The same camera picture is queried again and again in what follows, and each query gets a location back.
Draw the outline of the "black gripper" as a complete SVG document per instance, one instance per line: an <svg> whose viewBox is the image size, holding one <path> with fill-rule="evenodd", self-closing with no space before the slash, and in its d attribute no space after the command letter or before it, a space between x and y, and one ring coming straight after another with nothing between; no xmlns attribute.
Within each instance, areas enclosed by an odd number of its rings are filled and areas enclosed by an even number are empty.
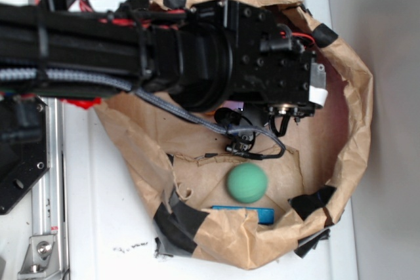
<svg viewBox="0 0 420 280"><path fill-rule="evenodd" d="M324 66L269 10L213 0L194 5L190 18L203 43L198 59L210 76L210 86L190 97L190 111L211 111L227 100L294 115L325 106Z"/></svg>

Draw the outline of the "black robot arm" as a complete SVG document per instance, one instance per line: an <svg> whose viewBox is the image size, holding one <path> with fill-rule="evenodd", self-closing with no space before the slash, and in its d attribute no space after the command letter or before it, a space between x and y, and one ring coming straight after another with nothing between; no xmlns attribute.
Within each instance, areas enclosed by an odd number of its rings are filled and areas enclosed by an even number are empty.
<svg viewBox="0 0 420 280"><path fill-rule="evenodd" d="M1 103L92 102L165 92L209 113L225 102L304 117L325 105L326 72L306 37L267 5L201 0L167 10L49 11L1 5Z"/></svg>

